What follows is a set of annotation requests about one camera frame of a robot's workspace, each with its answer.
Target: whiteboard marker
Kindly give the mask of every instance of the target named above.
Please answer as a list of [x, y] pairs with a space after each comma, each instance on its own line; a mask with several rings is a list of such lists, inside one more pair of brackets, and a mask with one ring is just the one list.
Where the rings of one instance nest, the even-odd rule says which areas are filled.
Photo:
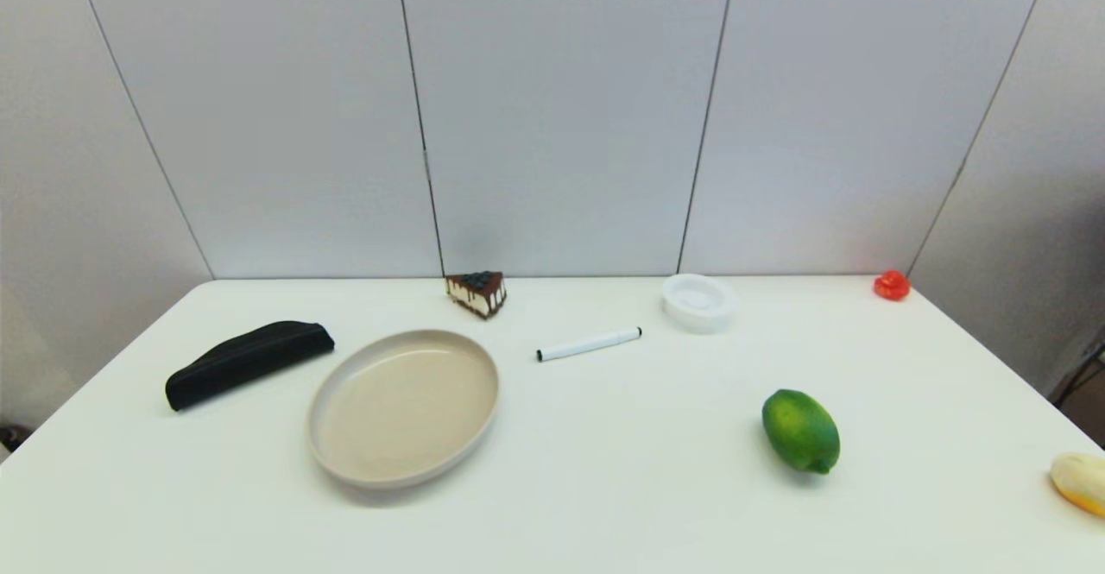
[[611, 334], [600, 334], [599, 336], [592, 336], [590, 338], [583, 338], [581, 341], [573, 341], [571, 343], [561, 343], [560, 345], [556, 345], [554, 347], [546, 347], [545, 349], [538, 349], [537, 362], [544, 363], [545, 361], [551, 361], [554, 358], [564, 358], [565, 356], [571, 356], [572, 354], [581, 354], [583, 352], [590, 352], [591, 349], [610, 347], [611, 345], [619, 345], [619, 343], [625, 343], [627, 341], [636, 341], [638, 338], [641, 338], [640, 326], [635, 328], [612, 332]]

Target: cake slice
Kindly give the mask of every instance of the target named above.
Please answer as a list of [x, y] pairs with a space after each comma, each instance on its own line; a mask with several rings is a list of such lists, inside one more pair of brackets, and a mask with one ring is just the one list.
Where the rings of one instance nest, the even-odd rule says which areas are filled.
[[488, 319], [506, 302], [503, 272], [473, 272], [445, 276], [445, 292], [461, 306]]

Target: white bowl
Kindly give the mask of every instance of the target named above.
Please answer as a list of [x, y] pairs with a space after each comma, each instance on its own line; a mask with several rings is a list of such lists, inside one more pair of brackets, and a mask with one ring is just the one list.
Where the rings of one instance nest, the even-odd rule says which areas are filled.
[[498, 373], [480, 344], [445, 331], [406, 332], [334, 369], [311, 406], [307, 440], [346, 483], [406, 488], [464, 459], [497, 400]]
[[664, 281], [663, 310], [680, 326], [703, 334], [729, 326], [736, 299], [728, 285], [699, 274], [675, 274]]

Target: round plate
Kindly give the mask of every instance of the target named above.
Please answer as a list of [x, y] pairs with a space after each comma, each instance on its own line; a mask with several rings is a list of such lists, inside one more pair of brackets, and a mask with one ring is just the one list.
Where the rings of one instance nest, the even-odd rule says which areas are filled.
[[315, 395], [315, 459], [361, 488], [404, 488], [461, 461], [491, 425], [498, 373], [466, 336], [413, 331], [364, 347]]

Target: lime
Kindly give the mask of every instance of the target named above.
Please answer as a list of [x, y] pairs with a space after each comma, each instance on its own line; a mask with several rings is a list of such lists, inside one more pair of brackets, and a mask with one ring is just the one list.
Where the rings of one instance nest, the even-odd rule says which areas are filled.
[[764, 403], [764, 430], [790, 468], [828, 474], [840, 458], [840, 432], [813, 397], [780, 389]]

